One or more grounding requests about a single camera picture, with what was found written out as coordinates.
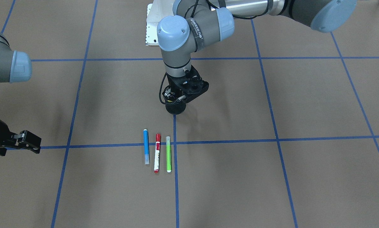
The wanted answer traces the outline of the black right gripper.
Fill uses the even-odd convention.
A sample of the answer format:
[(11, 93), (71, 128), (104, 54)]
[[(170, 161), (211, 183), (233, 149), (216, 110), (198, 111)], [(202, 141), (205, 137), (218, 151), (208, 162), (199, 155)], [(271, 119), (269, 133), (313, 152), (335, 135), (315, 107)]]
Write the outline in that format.
[(39, 154), (42, 138), (30, 131), (12, 133), (7, 124), (0, 120), (0, 156), (5, 156), (7, 149), (26, 149)]

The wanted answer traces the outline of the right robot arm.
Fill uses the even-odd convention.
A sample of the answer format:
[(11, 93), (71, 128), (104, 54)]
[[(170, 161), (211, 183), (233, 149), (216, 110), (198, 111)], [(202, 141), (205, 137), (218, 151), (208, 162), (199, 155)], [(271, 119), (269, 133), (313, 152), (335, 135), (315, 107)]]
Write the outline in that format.
[[(8, 40), (0, 32), (0, 83), (26, 82), (31, 76), (32, 63), (29, 55), (12, 50)], [(8, 148), (26, 149), (39, 154), (41, 138), (27, 130), (13, 133), (0, 120), (0, 156), (5, 156)]]

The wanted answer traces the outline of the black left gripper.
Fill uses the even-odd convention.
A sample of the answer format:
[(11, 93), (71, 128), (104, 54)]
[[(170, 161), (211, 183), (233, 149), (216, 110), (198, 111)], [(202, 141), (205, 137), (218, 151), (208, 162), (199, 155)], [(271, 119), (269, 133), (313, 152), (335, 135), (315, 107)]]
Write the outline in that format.
[(183, 69), (184, 76), (172, 77), (165, 74), (168, 86), (162, 92), (164, 100), (168, 103), (175, 101), (189, 103), (209, 89), (209, 83), (204, 81), (199, 72), (191, 66)]

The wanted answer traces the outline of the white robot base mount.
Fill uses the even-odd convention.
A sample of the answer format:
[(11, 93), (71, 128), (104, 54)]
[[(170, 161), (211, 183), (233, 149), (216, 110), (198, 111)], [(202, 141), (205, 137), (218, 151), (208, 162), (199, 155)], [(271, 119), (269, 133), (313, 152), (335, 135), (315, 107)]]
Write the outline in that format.
[(173, 0), (154, 0), (147, 5), (145, 45), (158, 44), (158, 23), (167, 16), (173, 16)]

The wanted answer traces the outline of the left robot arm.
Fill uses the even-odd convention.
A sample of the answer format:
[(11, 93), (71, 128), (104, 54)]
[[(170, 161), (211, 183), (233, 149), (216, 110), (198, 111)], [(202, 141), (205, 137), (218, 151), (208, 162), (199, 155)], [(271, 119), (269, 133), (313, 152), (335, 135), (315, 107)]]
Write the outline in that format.
[(311, 30), (329, 33), (352, 15), (356, 0), (175, 0), (172, 15), (157, 24), (158, 45), (165, 65), (166, 106), (186, 104), (205, 93), (208, 84), (191, 63), (191, 55), (231, 37), (240, 20), (286, 17)]

